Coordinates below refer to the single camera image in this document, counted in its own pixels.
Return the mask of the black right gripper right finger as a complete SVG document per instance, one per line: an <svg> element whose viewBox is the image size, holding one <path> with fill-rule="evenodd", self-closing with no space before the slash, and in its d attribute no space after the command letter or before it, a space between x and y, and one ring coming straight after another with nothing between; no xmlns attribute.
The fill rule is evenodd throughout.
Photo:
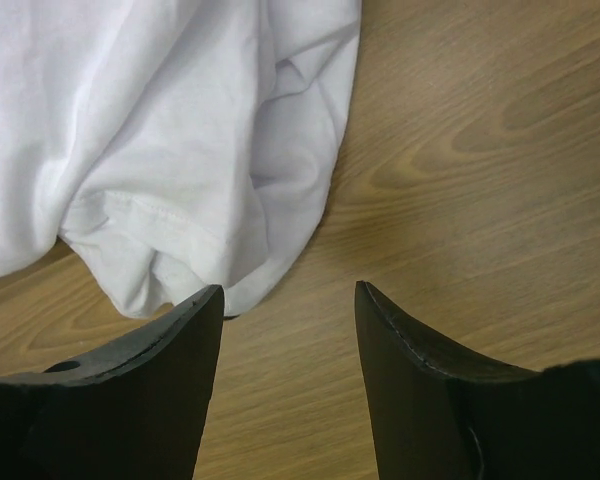
<svg viewBox="0 0 600 480"><path fill-rule="evenodd" d="M600 359L533 371L479 354L355 289L383 479L600 479Z"/></svg>

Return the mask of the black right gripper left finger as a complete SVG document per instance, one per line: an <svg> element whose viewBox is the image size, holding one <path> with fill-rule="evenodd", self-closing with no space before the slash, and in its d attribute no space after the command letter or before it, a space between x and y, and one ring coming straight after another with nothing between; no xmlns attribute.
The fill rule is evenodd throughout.
<svg viewBox="0 0 600 480"><path fill-rule="evenodd" d="M0 479L190 479L219 356L224 293L41 373L0 377Z"/></svg>

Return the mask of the white printed tank top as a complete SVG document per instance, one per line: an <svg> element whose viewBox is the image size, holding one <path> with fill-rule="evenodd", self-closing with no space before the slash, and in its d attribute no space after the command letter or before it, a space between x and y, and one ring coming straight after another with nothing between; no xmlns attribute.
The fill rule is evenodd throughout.
<svg viewBox="0 0 600 480"><path fill-rule="evenodd" d="M57 240L116 309L256 306L323 215L358 1L0 1L0 277Z"/></svg>

